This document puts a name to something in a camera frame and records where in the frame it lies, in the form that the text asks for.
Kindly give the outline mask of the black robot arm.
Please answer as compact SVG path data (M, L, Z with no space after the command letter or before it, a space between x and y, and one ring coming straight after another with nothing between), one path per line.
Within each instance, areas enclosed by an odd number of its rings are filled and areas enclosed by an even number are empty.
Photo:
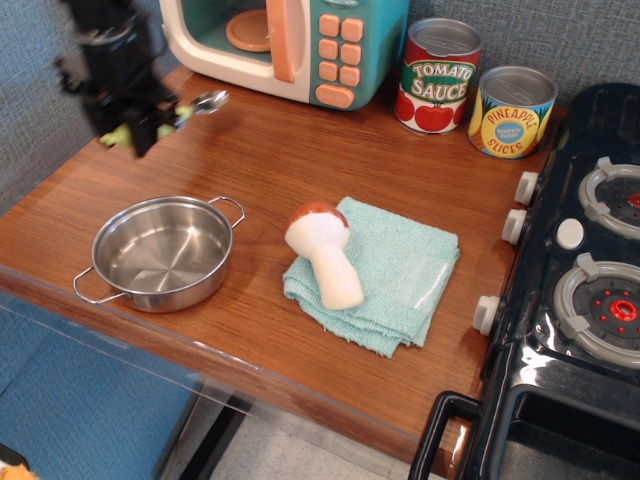
M147 16L132 1L68 1L79 56L55 66L64 91L78 96L94 131L105 142L122 138L143 157L160 129L174 127L178 97L155 70Z

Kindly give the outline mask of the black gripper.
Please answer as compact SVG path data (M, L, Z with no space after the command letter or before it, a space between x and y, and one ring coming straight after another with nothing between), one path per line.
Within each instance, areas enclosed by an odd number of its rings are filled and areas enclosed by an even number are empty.
M161 127L173 127L177 96L155 70L156 54L143 19L128 19L104 31L74 31L81 53L59 56L54 65L64 91L78 96L95 133L103 136L126 122L138 157L157 143Z

